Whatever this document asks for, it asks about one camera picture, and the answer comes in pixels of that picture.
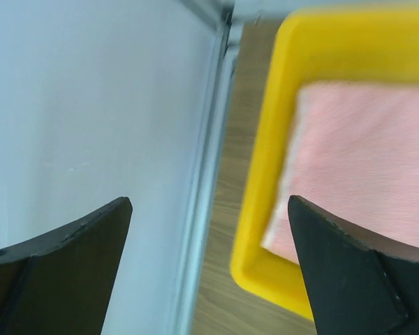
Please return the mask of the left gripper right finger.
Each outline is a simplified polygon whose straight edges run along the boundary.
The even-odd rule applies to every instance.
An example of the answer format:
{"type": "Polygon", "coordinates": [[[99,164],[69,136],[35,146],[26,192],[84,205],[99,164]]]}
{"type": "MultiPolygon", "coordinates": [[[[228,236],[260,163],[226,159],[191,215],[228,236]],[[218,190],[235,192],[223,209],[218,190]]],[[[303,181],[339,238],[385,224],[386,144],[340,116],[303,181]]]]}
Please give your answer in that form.
{"type": "Polygon", "coordinates": [[[419,248],[298,195],[288,217],[318,334],[419,334],[419,248]]]}

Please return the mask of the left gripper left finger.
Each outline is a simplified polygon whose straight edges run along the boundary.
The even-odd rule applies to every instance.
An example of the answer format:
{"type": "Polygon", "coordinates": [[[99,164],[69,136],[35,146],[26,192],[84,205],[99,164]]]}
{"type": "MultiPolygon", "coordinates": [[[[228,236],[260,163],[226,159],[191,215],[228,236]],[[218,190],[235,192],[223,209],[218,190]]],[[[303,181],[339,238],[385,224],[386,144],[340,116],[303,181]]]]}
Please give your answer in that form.
{"type": "Polygon", "coordinates": [[[100,334],[131,214],[117,198],[0,249],[0,334],[100,334]]]}

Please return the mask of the pink towel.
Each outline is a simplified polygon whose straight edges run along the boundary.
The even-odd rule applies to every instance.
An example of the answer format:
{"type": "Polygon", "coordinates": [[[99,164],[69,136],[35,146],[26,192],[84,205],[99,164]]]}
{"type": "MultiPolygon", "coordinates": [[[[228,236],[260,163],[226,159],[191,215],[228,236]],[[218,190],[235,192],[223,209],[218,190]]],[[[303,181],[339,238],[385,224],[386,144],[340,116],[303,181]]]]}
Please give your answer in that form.
{"type": "Polygon", "coordinates": [[[292,195],[419,248],[419,86],[315,82],[301,88],[261,241],[296,262],[287,210],[292,195]]]}

